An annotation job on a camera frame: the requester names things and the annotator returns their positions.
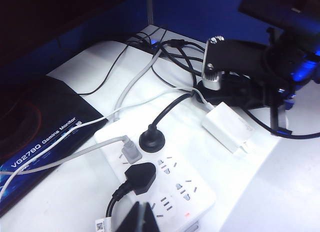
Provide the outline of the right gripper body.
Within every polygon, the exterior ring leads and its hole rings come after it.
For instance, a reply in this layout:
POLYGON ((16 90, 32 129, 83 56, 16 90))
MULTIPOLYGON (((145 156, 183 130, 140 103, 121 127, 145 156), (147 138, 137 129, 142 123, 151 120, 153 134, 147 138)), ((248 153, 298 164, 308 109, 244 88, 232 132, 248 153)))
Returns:
POLYGON ((277 110, 293 99, 296 91, 314 81, 320 83, 320 34, 280 32, 269 27, 269 46, 262 54, 263 65, 281 82, 271 93, 271 108, 277 110))

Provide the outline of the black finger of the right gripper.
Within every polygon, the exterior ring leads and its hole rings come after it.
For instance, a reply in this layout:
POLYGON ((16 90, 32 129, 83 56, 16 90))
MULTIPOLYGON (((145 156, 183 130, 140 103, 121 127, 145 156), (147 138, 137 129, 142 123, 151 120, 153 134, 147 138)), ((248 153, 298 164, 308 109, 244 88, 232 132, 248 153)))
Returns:
POLYGON ((274 101, 271 103, 270 128, 273 135, 292 135, 292 131, 287 129, 286 107, 284 104, 279 104, 274 101))

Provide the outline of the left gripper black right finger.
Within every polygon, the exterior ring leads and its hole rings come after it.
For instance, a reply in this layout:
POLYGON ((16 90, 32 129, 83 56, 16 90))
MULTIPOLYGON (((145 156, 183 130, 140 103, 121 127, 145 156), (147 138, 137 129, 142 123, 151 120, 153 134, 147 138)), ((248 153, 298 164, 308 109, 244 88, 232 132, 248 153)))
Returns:
POLYGON ((143 216, 143 231, 144 232, 160 232, 157 221, 149 203, 145 204, 143 216))

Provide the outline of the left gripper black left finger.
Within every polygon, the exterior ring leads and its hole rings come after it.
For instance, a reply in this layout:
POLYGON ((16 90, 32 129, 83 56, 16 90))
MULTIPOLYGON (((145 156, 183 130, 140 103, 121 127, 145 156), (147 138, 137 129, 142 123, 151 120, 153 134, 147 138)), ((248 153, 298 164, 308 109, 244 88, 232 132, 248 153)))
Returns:
POLYGON ((116 232, 141 232, 142 231, 142 205, 136 202, 130 209, 116 232))

